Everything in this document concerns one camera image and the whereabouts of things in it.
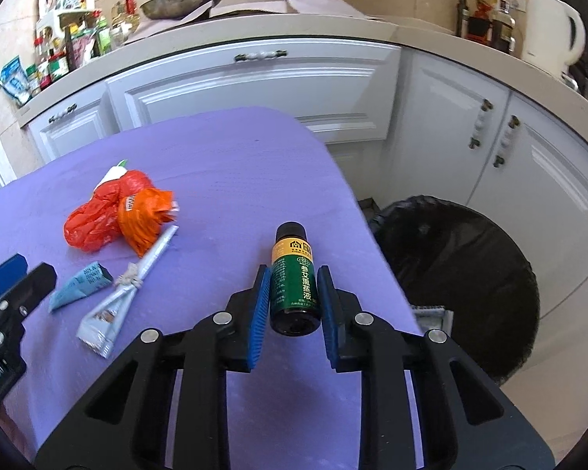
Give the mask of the white electric kettle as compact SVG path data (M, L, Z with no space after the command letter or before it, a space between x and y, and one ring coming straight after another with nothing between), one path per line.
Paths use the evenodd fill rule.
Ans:
M521 59L562 79L580 60L585 27L577 10L561 0L528 0L526 33Z

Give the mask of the white cloth on stove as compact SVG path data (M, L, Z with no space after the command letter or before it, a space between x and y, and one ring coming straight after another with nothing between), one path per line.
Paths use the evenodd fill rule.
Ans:
M215 5L212 1L208 1L182 18L164 18L161 20L148 18L146 24L140 24L138 31L127 39L127 43L135 43L138 40L165 31L209 19L285 14L367 18L364 13L358 11L344 0L274 0L230 5L222 5L222 3Z

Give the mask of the dark sauce bottle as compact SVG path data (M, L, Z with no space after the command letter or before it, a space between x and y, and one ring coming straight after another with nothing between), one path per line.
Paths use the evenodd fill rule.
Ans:
M515 20L510 14L508 0L495 0L491 11L491 23L490 46L500 52L512 54L515 48Z

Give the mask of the green label bottle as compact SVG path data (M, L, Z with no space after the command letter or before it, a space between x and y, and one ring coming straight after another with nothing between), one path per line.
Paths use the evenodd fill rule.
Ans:
M270 257L270 326L289 337L311 334L318 329L322 312L312 247L303 225L281 224Z

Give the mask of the white right cabinet door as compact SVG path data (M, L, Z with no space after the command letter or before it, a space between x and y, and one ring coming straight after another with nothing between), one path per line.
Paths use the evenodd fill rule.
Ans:
M543 109L511 97L468 204L530 262L542 314L588 279L588 145Z

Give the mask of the steel wok pan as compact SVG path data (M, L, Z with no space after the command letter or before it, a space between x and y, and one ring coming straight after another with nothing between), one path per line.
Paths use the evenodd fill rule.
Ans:
M140 10L150 20L182 19L200 6L211 2L217 5L222 0L148 0L140 5Z

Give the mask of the blue white snack bag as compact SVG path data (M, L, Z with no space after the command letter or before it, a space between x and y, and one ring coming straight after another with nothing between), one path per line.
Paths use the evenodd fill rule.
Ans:
M12 58L2 68L0 86L19 107L22 107L30 100L29 82L18 56Z

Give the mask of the white corner cabinet door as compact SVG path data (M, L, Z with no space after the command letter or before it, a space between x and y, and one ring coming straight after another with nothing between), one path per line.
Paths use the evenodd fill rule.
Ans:
M508 88L472 69L407 52L383 156L380 204L424 194L465 205L508 99Z

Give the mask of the green bottle on counter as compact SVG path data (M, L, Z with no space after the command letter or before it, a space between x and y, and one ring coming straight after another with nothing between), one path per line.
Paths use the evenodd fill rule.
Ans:
M96 11L94 17L97 55L104 56L112 50L109 24L101 11Z

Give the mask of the purple tablecloth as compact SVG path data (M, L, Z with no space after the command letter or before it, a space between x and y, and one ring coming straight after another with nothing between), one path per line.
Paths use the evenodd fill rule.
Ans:
M295 119L267 108L206 112L127 130L48 163L0 190L0 264L22 255L66 282L92 260L64 241L64 222L117 163L174 193L178 232L134 298L116 344L174 333L250 287L279 225L306 229L316 266L395 328L416 328L340 169ZM353 469L361 382L337 374L323 336L268 333L250 374L227 381L236 469Z

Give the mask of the red plastic bag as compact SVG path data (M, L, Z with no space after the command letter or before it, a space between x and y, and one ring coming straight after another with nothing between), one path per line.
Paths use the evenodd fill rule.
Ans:
M127 170L116 181L102 184L93 191L91 199L75 209L65 221L65 242L85 253L94 253L119 239L118 210L121 200L151 187L152 181L138 170Z

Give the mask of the silver knotted wrapper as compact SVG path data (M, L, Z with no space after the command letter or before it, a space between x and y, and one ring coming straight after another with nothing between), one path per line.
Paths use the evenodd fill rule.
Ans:
M137 263L130 263L125 273L115 280L113 291L82 319L76 336L91 351L104 359L109 358L132 301L177 232L177 225L167 227L145 255Z

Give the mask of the cooking oil bottle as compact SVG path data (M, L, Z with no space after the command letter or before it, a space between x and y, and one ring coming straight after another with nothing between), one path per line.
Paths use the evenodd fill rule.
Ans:
M118 46L137 32L140 15L137 0L116 0L111 8L111 37Z

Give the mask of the black trash bin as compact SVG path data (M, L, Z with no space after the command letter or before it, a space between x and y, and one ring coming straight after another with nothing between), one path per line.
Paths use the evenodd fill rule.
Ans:
M411 196L368 227L414 307L454 315L451 338L498 384L529 359L539 329L530 262L485 215L433 196Z

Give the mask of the white wide drawer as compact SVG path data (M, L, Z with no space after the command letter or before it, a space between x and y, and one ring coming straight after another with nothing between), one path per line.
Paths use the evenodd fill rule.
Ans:
M388 135L400 53L351 39L253 40L151 61L107 87L121 130L261 106L297 119L327 145L375 141Z

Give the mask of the white left cabinet door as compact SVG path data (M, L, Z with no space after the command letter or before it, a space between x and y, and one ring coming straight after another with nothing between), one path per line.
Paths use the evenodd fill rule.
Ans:
M26 129L45 163L120 131L104 82L45 110Z

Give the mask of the white green squeezed tube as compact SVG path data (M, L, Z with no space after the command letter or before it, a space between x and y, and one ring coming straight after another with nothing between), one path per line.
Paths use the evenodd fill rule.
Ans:
M102 184L107 183L108 181L116 181L117 179L124 176L127 173L126 163L127 160L123 159L115 166L112 166L94 187L93 191L96 191Z

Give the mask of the pink white pouch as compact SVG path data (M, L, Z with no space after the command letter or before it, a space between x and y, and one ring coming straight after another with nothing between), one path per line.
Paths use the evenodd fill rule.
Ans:
M85 30L72 36L67 42L67 60L71 70L88 65L94 57L96 34L93 30Z

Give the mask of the tall dark glass bottle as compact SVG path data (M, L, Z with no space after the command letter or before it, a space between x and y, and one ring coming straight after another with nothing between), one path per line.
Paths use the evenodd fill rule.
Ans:
M465 38L467 34L469 8L467 0L458 0L456 17L456 35Z

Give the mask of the orange plastic bag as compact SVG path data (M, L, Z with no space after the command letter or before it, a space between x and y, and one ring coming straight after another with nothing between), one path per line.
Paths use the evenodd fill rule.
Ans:
M162 232L162 226L176 220L178 204L173 191L145 188L125 196L118 210L122 236L142 258Z

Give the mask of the light blue wrapper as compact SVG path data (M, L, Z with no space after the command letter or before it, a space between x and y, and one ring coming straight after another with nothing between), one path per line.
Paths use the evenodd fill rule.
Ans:
M113 277L100 262L94 261L72 276L63 286L52 293L49 300L49 313L68 304L84 299L111 286Z

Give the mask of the red capped spice jar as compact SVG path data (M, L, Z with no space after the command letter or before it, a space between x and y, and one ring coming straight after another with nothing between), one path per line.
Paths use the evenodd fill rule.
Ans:
M63 78L69 72L70 65L65 52L55 53L49 58L49 76L51 77L52 83Z

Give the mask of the white spice rack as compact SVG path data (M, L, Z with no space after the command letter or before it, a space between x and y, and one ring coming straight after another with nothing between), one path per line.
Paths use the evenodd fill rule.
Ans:
M64 29L75 35L93 28L102 11L89 0L38 0L39 19L34 30L37 54L57 52L64 46Z

